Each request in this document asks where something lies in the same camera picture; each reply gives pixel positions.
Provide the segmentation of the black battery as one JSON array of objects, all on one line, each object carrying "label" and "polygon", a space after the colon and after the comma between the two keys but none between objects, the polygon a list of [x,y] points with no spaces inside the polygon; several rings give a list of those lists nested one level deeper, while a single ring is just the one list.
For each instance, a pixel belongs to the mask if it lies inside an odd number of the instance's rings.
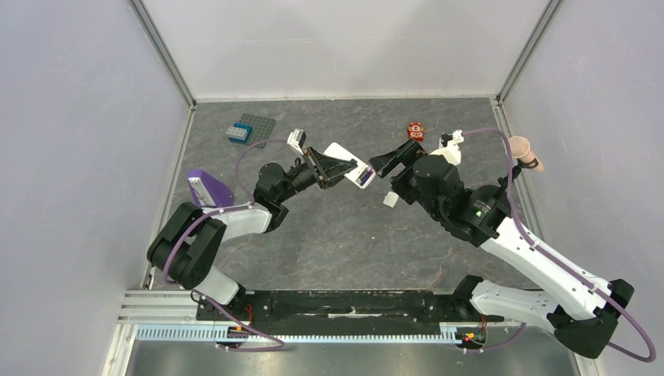
[{"label": "black battery", "polygon": [[366,182],[367,182],[367,181],[370,179],[370,177],[372,176],[372,174],[373,174],[373,171],[372,171],[370,168],[365,169],[365,170],[359,175],[359,177],[358,177],[358,179],[357,179],[357,183],[358,183],[360,186],[365,185]]}]

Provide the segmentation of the blue purple battery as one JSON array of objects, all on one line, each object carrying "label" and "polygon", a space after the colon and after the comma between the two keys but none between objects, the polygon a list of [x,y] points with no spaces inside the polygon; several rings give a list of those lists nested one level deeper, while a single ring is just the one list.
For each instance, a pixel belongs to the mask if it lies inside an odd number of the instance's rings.
[{"label": "blue purple battery", "polygon": [[370,183],[373,176],[374,176],[373,171],[364,172],[358,179],[359,186],[363,189],[365,186],[367,186]]}]

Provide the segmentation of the white remote control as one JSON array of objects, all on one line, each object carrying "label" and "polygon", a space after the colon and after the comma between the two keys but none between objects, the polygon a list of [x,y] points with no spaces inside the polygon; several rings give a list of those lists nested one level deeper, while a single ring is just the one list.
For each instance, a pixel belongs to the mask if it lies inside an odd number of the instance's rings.
[{"label": "white remote control", "polygon": [[376,177],[374,169],[339,143],[331,143],[323,154],[344,162],[349,162],[352,169],[344,177],[361,190],[366,189]]}]

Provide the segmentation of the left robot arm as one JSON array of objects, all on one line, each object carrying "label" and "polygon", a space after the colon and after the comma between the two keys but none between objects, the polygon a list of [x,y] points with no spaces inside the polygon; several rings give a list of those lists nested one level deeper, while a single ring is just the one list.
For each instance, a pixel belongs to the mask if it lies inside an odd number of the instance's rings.
[{"label": "left robot arm", "polygon": [[246,308],[244,287],[214,265],[221,245],[272,232],[289,212],[285,201],[311,186],[329,189],[360,165],[354,156],[343,159],[312,147],[289,170],[276,162],[264,164],[250,202],[228,208],[179,205],[148,247],[146,258],[166,280],[215,301],[227,320],[238,319]]}]

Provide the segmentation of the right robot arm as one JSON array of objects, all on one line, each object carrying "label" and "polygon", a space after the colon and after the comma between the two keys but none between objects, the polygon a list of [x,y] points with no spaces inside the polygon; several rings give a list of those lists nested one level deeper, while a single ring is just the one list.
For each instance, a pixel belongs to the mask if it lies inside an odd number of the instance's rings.
[{"label": "right robot arm", "polygon": [[461,287],[467,290],[452,299],[459,318],[471,320],[481,313],[519,320],[550,332],[580,356],[601,355],[621,316],[606,298],[626,308],[633,286],[588,272],[532,234],[512,215],[506,178],[496,186],[467,188],[444,155],[429,154],[413,140],[369,163],[378,176],[389,178],[392,191],[407,204],[417,202],[453,237],[504,260],[540,289],[465,277]]}]

